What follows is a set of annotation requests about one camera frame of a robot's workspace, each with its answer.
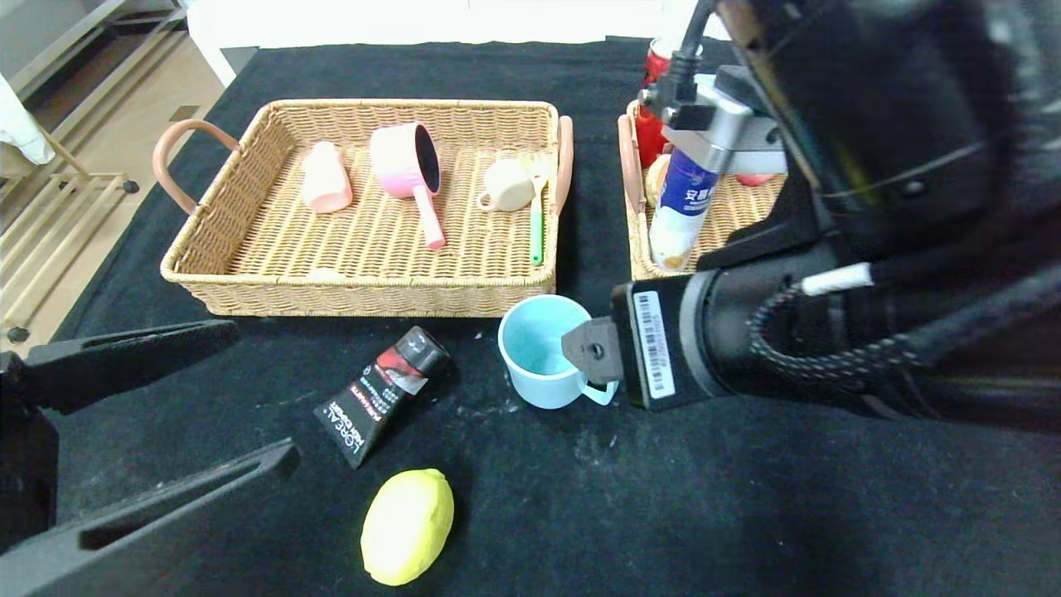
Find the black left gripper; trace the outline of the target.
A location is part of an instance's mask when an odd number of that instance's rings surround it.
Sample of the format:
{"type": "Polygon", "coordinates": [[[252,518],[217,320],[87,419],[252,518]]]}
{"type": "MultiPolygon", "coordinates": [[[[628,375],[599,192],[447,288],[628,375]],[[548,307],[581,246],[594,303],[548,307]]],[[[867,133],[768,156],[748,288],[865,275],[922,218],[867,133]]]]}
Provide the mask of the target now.
{"type": "Polygon", "coordinates": [[[302,454],[281,439],[50,529],[58,434],[41,409],[77,412],[239,340],[234,322],[205,320],[38,345],[27,358],[3,353],[4,596],[144,596],[294,475],[302,454]]]}

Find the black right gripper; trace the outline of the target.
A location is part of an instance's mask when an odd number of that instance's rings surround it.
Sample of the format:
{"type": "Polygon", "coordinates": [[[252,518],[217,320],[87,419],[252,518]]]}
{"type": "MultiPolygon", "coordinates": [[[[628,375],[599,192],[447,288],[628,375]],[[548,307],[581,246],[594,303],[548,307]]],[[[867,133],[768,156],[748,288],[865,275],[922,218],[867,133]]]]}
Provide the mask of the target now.
{"type": "Polygon", "coordinates": [[[799,404],[799,386],[751,351],[748,322],[800,275],[800,254],[769,254],[620,284],[613,320],[591,318],[566,332],[562,355],[595,385],[626,377],[632,403],[648,411],[719,398],[799,404]]]}

